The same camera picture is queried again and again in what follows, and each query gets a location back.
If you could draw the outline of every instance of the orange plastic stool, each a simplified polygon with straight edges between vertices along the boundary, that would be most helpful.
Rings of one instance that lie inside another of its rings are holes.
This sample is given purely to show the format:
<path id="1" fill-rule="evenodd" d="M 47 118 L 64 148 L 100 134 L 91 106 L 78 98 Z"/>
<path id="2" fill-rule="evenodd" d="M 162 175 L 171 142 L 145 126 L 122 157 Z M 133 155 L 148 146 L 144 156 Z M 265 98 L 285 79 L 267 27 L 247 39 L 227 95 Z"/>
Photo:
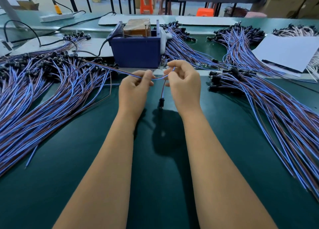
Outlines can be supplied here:
<path id="1" fill-rule="evenodd" d="M 196 16 L 214 16 L 214 9 L 198 8 Z"/>
<path id="2" fill-rule="evenodd" d="M 153 14 L 153 0 L 141 0 L 140 14 L 148 14 L 145 13 L 146 11 L 151 15 Z"/>

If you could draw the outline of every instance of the hand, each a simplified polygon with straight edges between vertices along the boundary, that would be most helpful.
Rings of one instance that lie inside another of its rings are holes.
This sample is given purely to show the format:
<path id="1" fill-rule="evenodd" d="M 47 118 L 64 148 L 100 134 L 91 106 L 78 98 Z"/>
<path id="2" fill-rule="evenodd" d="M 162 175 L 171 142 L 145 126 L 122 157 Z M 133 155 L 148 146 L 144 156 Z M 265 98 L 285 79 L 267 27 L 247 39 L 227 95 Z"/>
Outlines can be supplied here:
<path id="1" fill-rule="evenodd" d="M 199 73 L 186 61 L 174 60 L 167 64 L 170 68 L 164 71 L 168 74 L 165 85 L 171 87 L 172 97 L 178 113 L 182 117 L 201 111 L 199 104 L 201 81 Z"/>
<path id="2" fill-rule="evenodd" d="M 154 83 L 151 81 L 155 76 L 151 70 L 135 71 L 133 74 L 141 76 L 136 78 L 127 76 L 119 87 L 119 110 L 118 114 L 124 115 L 128 121 L 136 125 L 145 107 L 147 92 Z"/>

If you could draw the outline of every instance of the white wire bundle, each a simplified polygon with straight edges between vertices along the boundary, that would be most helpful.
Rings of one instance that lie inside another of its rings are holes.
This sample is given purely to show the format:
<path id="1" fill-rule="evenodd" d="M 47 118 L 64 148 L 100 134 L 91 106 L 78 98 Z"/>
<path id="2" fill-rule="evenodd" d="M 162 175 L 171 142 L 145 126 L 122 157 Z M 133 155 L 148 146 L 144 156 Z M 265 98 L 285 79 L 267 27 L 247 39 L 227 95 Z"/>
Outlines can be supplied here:
<path id="1" fill-rule="evenodd" d="M 273 34 L 280 37 L 292 37 L 292 36 L 318 36 L 318 32 L 312 26 L 293 26 L 289 25 L 288 28 L 280 30 L 274 30 Z M 319 79 L 318 74 L 319 67 L 319 50 L 316 51 L 310 62 L 308 63 L 306 70 L 310 76 L 316 81 Z"/>

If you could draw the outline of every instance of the pink object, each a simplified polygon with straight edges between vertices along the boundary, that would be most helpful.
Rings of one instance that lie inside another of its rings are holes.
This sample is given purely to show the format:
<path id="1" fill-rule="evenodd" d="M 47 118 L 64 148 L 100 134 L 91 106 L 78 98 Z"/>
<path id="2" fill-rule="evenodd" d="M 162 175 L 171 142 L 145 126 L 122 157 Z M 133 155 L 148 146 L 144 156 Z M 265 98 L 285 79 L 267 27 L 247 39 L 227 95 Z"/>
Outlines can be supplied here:
<path id="1" fill-rule="evenodd" d="M 267 15 L 261 12 L 253 12 L 249 11 L 247 12 L 245 18 L 266 18 Z"/>

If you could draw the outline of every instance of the blue storage box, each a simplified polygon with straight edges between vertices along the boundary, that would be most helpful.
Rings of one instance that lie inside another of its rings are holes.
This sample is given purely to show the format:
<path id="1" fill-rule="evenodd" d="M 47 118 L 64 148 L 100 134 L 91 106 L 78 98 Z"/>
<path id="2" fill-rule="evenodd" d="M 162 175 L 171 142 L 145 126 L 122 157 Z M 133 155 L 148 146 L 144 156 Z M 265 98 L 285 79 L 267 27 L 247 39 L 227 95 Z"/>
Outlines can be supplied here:
<path id="1" fill-rule="evenodd" d="M 107 37 L 115 61 L 121 68 L 158 68 L 160 58 L 160 23 L 150 37 L 124 37 L 120 21 Z"/>

